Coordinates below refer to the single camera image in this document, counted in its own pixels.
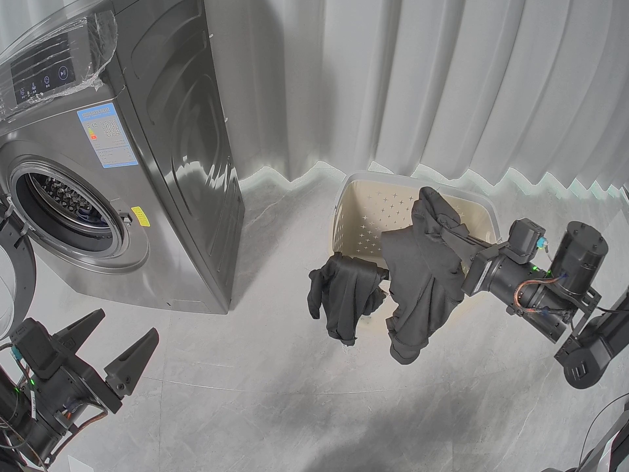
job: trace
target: plastic wrap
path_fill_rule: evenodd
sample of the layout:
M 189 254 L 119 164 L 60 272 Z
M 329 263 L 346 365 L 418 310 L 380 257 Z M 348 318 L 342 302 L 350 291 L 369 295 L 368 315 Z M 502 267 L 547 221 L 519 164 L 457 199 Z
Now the plastic wrap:
M 117 41 L 111 11 L 69 21 L 32 42 L 22 39 L 23 47 L 0 57 L 0 122 L 59 96 L 101 87 Z

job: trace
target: qr code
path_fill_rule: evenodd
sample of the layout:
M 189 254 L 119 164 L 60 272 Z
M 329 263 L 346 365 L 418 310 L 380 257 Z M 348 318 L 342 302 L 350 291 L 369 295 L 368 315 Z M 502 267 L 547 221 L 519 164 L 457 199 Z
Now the qr code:
M 117 137 L 120 134 L 116 121 L 103 121 L 101 125 L 106 137 Z

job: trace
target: yellow warning label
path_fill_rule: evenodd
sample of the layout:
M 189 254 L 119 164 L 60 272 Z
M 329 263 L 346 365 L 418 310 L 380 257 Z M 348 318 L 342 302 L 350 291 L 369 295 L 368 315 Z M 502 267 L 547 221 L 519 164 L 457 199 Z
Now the yellow warning label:
M 138 217 L 138 222 L 140 223 L 140 225 L 144 227 L 151 227 L 151 223 L 148 221 L 148 218 L 146 218 L 145 213 L 139 206 L 134 206 L 132 210 L 135 213 L 135 216 Z

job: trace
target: gray floor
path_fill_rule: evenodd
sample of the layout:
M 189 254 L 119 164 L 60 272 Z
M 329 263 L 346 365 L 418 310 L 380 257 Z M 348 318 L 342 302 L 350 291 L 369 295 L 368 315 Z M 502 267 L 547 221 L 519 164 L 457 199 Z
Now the gray floor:
M 341 181 L 328 169 L 291 187 L 272 172 L 247 181 L 235 304 L 226 317 L 86 298 L 41 267 L 32 314 L 50 330 L 105 309 L 80 351 L 99 369 L 149 327 L 161 333 L 136 393 L 67 453 L 96 472 L 576 466 L 594 415 L 629 391 L 629 352 L 595 387 L 571 389 L 552 358 L 555 347 L 488 295 L 461 304 L 409 366 L 389 355 L 390 302 L 360 323 L 355 347 L 343 348 L 306 306 L 308 272 L 328 257 Z M 470 180 L 461 185 L 479 189 Z M 611 305 L 629 283 L 625 200 L 555 192 L 552 184 L 528 192 L 510 179 L 491 192 L 503 234 L 513 219 L 529 216 L 546 227 L 553 252 L 568 221 L 596 226 L 611 250 L 595 287 Z M 547 266 L 544 258 L 539 264 Z M 602 415 L 591 444 L 620 410 L 618 402 Z M 68 471 L 67 458 L 51 470 Z

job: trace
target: control panel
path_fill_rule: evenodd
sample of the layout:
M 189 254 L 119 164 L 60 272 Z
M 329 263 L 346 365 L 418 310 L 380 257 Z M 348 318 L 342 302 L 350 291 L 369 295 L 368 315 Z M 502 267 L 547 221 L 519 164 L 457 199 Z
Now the control panel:
M 94 72 L 88 26 L 51 33 L 0 63 L 0 123 L 89 79 Z
M 68 34 L 61 33 L 11 61 L 15 99 L 22 103 L 75 81 Z

